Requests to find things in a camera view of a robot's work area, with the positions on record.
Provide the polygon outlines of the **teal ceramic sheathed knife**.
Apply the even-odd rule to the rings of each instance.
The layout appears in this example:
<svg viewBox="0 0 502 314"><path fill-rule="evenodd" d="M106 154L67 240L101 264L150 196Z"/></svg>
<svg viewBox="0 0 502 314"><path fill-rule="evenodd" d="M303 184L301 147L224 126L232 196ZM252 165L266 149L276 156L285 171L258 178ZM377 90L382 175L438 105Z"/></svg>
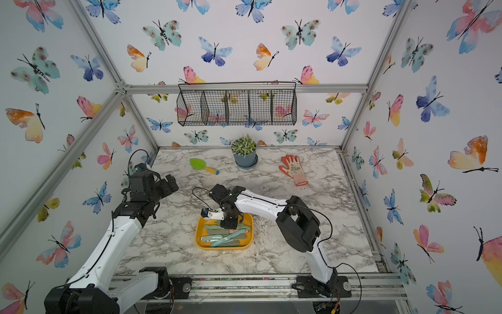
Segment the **teal ceramic sheathed knife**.
<svg viewBox="0 0 502 314"><path fill-rule="evenodd" d="M247 230L240 229L232 234L227 235L226 237L223 237L222 239L219 239L215 242L212 242L212 244L210 246L211 247L219 247L227 242L233 241L234 239L241 239L242 236L244 236L244 238L246 238L246 234L247 234Z"/></svg>

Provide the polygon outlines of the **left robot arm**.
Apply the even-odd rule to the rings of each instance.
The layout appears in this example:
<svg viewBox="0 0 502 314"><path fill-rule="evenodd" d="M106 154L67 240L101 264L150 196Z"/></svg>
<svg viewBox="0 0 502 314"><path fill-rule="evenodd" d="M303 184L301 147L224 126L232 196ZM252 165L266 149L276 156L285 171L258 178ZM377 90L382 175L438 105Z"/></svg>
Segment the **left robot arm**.
<svg viewBox="0 0 502 314"><path fill-rule="evenodd" d="M113 212L110 225L82 268L65 285L53 288L44 300L47 313L125 313L138 301L173 298L174 284L166 267L150 266L120 287L109 290L122 257L149 218L154 218L162 199L179 190L172 175L162 177L138 164L123 190L127 200Z"/></svg>

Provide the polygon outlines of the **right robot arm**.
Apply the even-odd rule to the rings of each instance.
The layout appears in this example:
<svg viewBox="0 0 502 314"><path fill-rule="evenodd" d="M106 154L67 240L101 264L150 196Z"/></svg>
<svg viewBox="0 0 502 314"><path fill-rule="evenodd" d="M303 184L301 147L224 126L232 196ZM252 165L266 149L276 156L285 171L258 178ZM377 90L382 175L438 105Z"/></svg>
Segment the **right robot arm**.
<svg viewBox="0 0 502 314"><path fill-rule="evenodd" d="M204 208L201 216L207 221L219 221L224 229L236 229L245 214L273 221L286 243L305 257L311 274L298 276L292 288L299 298L350 298L349 280L324 258L320 239L320 221L297 196L278 200L261 196L244 187L227 189L217 184L209 191L218 209Z"/></svg>

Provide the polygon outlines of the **yellow plastic storage tray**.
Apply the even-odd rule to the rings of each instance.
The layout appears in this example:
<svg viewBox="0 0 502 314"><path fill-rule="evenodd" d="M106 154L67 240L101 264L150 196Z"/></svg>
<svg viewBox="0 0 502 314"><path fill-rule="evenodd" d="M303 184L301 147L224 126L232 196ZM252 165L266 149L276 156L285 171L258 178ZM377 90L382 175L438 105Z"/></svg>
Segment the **yellow plastic storage tray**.
<svg viewBox="0 0 502 314"><path fill-rule="evenodd" d="M246 249L254 240L254 220L248 213L236 229L225 229L220 221L200 218L196 228L196 245L206 251Z"/></svg>

